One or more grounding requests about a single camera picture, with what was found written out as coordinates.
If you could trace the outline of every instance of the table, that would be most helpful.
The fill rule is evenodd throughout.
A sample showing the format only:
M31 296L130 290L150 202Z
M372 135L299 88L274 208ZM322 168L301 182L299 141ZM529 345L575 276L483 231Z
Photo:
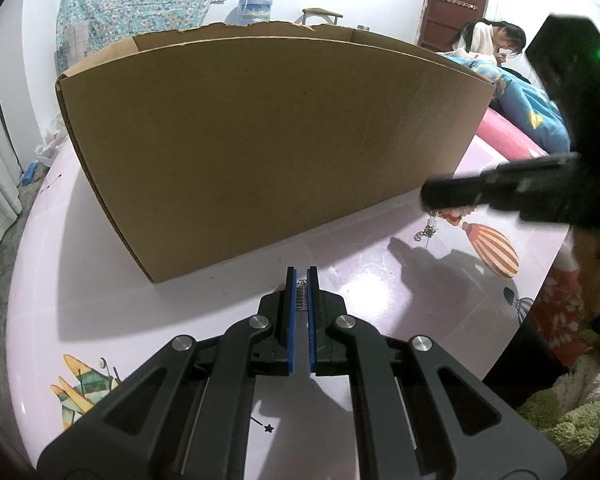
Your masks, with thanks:
M474 137L456 173L503 161ZM316 265L321 288L341 294L350 314L400 339L429 335L483 377L524 316L518 300L535 298L566 229L521 226L514 215L484 209L466 216L510 240L518 258L510 279L478 257L462 226L438 219L428 245L414 240L426 219L416 190L154 285L107 221L67 142L27 221L8 306L11 396L31 461L61 433L63 417L71 423L62 394L80 388L85 373L96 385L86 396L97 402L175 335L212 337L255 313L287 266ZM306 330L306 313L298 315ZM348 379L310 376L306 338L296 340L295 376L257 380L245 478L355 478Z

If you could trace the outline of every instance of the door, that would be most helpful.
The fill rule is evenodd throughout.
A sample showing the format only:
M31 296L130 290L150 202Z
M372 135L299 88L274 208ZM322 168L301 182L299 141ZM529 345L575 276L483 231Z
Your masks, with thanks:
M484 16L487 0L428 0L418 45L434 52L451 50L451 39L466 22Z

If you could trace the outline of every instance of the gray floor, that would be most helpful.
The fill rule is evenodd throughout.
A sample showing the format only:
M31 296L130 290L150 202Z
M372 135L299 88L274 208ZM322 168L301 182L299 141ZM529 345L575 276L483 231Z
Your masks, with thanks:
M20 438L20 432L16 424L13 408L11 406L11 394L7 380L7 361L5 351L5 328L7 319L7 301L9 299L9 286L13 273L18 245L24 225L29 217L31 206L42 185L46 168L42 165L36 170L35 181L20 188L20 202L22 202L22 213L15 223L4 234L0 242L0 426L3 428L13 446L26 457L24 446Z

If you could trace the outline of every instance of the woman with black hair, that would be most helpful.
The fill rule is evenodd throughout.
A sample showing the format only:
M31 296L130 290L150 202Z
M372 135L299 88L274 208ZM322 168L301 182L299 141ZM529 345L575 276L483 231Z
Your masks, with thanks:
M509 50L517 56L526 46L526 34L509 22L490 22L481 19L465 23L451 40L454 51L465 51L471 59L484 59L502 65Z

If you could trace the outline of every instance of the cardboard box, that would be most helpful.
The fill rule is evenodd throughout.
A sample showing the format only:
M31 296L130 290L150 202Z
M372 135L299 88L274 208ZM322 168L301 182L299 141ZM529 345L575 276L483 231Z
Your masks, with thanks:
M493 94L411 44L285 22L125 38L56 89L102 208L153 282L452 172Z

